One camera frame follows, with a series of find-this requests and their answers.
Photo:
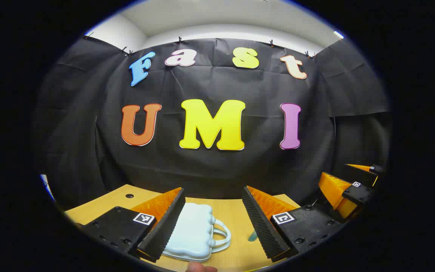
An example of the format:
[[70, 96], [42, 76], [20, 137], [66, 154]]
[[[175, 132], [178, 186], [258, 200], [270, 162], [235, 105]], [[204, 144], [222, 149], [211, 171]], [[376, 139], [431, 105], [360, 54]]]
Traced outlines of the pale blue small suitcase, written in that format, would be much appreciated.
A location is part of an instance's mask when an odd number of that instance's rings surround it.
[[187, 202], [180, 212], [163, 255], [183, 261], [207, 262], [227, 249], [231, 231], [213, 215], [209, 205]]

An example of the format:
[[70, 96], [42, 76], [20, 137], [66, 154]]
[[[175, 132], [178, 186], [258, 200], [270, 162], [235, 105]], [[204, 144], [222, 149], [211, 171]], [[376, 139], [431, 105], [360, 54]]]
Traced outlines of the black backdrop cloth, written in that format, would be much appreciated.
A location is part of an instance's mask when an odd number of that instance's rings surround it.
[[346, 41], [314, 57], [220, 38], [126, 56], [81, 39], [43, 79], [32, 144], [64, 210], [125, 184], [209, 199], [240, 198], [248, 185], [304, 203], [322, 172], [386, 166], [391, 111]]

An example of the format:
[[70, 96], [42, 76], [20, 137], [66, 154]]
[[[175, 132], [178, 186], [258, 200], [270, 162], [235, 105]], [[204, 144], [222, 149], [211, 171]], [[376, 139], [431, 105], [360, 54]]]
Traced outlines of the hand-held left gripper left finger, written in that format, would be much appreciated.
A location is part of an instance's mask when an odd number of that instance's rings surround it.
[[78, 224], [88, 236], [135, 258], [156, 262], [162, 255], [186, 203], [181, 187], [133, 208], [113, 206], [86, 224]]

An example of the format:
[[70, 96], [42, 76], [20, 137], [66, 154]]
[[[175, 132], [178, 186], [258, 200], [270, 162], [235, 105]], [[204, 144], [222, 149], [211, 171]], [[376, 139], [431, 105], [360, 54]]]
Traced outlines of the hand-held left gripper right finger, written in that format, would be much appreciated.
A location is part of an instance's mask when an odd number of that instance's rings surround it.
[[272, 262], [304, 255], [346, 225], [318, 206], [297, 208], [250, 186], [244, 187], [242, 200], [259, 242]]

